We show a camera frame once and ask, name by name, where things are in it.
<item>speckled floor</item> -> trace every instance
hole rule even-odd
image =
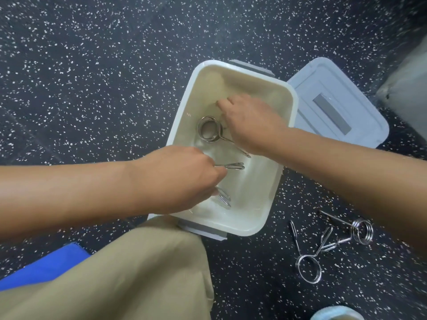
[[[370,98],[421,35],[424,0],[0,0],[0,163],[129,160],[166,143],[193,68],[239,59],[289,79],[315,57],[332,59]],[[382,145],[426,158],[425,143],[392,112]],[[376,228],[375,241],[320,257],[318,285],[293,272],[288,221],[313,250],[326,221],[351,207],[284,171],[265,227],[248,238],[204,239],[214,319],[308,319],[351,306],[366,319],[424,319],[427,265]],[[68,242],[91,253],[143,218],[59,231],[0,246],[5,276]]]

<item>pants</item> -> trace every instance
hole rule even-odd
[[[151,219],[57,279],[0,292],[0,319],[210,319],[200,237]]]

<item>person's right hand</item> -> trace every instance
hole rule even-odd
[[[188,210],[216,195],[225,167],[195,147],[166,146],[130,164],[136,209],[167,214]]]
[[[285,121],[265,102],[239,94],[216,102],[236,145],[251,154],[267,156],[273,140],[287,128]]]

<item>white plastic lid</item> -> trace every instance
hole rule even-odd
[[[370,148],[386,140],[387,121],[330,59],[312,60],[288,83],[299,96],[296,128]]]

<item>blue fabric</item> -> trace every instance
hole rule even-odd
[[[0,291],[54,280],[89,256],[78,244],[68,244],[0,280]]]

